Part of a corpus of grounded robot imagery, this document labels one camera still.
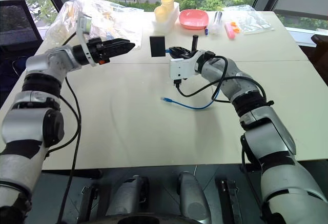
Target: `pink eraser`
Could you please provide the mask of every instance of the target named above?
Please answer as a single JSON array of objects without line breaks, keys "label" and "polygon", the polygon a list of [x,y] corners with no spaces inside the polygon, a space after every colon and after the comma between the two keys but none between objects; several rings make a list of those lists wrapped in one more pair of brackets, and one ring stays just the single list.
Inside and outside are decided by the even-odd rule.
[{"label": "pink eraser", "polygon": [[235,38],[235,32],[232,29],[230,23],[225,23],[224,24],[224,28],[225,28],[225,30],[227,32],[228,38]]}]

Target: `orange object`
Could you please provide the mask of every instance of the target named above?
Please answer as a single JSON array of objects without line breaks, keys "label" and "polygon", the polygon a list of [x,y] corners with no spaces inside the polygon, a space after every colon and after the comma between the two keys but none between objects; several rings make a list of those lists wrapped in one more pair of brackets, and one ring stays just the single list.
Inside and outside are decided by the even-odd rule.
[{"label": "orange object", "polygon": [[235,33],[240,33],[240,29],[239,28],[234,28],[233,29]]}]

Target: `pink plate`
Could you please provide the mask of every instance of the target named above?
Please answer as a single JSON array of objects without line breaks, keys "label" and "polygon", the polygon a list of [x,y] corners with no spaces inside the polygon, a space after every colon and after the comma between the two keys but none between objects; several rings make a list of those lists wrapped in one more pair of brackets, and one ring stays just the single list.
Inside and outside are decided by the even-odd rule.
[{"label": "pink plate", "polygon": [[203,10],[182,10],[179,21],[184,28],[200,30],[209,24],[209,16]]}]

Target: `plastic bag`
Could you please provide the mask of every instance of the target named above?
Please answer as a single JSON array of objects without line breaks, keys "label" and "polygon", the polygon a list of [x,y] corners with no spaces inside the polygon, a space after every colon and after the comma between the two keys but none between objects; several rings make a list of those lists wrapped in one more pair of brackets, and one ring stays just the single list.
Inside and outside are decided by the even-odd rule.
[{"label": "plastic bag", "polygon": [[60,46],[76,30],[78,12],[92,17],[89,38],[102,40],[124,38],[141,47],[142,12],[104,0],[70,0],[64,3],[45,35],[47,48]]},{"label": "plastic bag", "polygon": [[262,15],[249,5],[238,5],[223,8],[224,11],[234,11],[229,13],[232,21],[237,23],[237,26],[244,34],[262,33],[274,30]]}]

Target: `cable connector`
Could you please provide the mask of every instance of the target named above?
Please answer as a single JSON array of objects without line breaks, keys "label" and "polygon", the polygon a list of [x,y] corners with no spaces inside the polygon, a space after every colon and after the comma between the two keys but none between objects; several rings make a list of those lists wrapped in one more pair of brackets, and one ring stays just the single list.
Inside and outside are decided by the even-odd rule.
[{"label": "cable connector", "polygon": [[266,105],[271,106],[271,105],[274,105],[274,104],[275,104],[275,102],[273,102],[273,100],[270,100],[269,102],[267,102]]},{"label": "cable connector", "polygon": [[163,101],[169,102],[169,103],[172,103],[173,102],[172,99],[167,98],[167,97],[161,97],[160,99],[163,100]]},{"label": "cable connector", "polygon": [[175,79],[173,81],[173,84],[175,85],[176,88],[179,88],[181,85],[182,80],[181,79]]}]

